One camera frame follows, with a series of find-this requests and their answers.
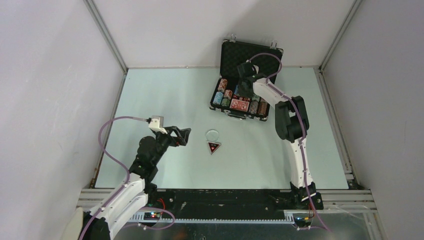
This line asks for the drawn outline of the red white chip stack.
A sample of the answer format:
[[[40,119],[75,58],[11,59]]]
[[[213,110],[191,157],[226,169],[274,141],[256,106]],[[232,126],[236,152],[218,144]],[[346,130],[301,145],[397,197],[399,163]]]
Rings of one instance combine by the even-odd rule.
[[[233,91],[230,89],[226,89],[223,93],[223,98],[230,100],[232,98],[232,95],[233,95]]]

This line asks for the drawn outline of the clear round dealer button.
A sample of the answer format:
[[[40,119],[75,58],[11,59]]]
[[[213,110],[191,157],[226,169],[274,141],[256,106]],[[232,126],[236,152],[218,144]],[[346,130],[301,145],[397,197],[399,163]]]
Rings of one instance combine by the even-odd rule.
[[[206,139],[208,141],[217,141],[219,139],[219,132],[215,129],[210,129],[206,133]]]

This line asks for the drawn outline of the black red triangular chip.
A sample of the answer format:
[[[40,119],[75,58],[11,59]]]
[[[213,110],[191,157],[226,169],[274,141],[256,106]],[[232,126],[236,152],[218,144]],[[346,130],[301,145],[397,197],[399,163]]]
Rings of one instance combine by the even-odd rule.
[[[222,145],[221,143],[219,143],[219,142],[211,142],[211,141],[208,141],[207,142],[207,145],[208,145],[208,149],[209,149],[209,152],[210,152],[210,154],[212,155],[212,154],[214,154],[215,152],[216,152],[216,150]]]

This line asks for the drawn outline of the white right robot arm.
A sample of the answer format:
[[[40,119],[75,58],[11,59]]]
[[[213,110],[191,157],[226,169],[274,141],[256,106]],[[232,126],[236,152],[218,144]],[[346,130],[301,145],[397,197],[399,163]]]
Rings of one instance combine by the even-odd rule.
[[[239,74],[238,93],[252,98],[259,96],[274,109],[275,131],[286,142],[291,151],[290,191],[291,204],[297,209],[304,209],[316,194],[316,187],[310,173],[306,143],[309,119],[305,100],[301,96],[290,97],[272,83],[259,67],[250,61],[237,66]]]

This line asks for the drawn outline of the red white chip roll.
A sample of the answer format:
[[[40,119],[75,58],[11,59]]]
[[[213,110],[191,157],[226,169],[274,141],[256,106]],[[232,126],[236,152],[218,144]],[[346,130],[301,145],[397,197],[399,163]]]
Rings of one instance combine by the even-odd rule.
[[[225,79],[225,78],[220,79],[220,81],[218,83],[217,91],[224,93],[225,90],[227,89],[227,85],[228,85],[227,79]]]

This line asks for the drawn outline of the dark green chip stack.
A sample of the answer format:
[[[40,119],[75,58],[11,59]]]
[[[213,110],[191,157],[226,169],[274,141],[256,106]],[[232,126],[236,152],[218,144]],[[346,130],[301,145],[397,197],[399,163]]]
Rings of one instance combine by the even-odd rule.
[[[231,104],[231,100],[228,98],[223,98],[221,101],[221,106],[224,108],[228,108]]]

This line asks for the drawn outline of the blue white chip stack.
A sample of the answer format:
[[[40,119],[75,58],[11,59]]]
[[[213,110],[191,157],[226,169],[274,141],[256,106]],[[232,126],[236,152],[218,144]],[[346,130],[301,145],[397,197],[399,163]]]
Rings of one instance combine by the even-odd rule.
[[[213,105],[221,105],[223,97],[224,97],[224,93],[221,92],[221,91],[217,91],[215,93],[214,97],[213,97],[212,104]]]

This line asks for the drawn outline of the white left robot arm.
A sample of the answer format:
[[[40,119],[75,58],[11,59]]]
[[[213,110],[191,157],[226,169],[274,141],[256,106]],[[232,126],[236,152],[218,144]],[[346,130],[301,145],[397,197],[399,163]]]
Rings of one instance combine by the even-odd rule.
[[[152,136],[143,137],[122,184],[84,212],[78,238],[112,240],[136,212],[144,207],[156,206],[157,185],[152,181],[158,172],[157,165],[169,147],[186,146],[190,133],[190,128],[169,126],[163,131],[155,131]]]

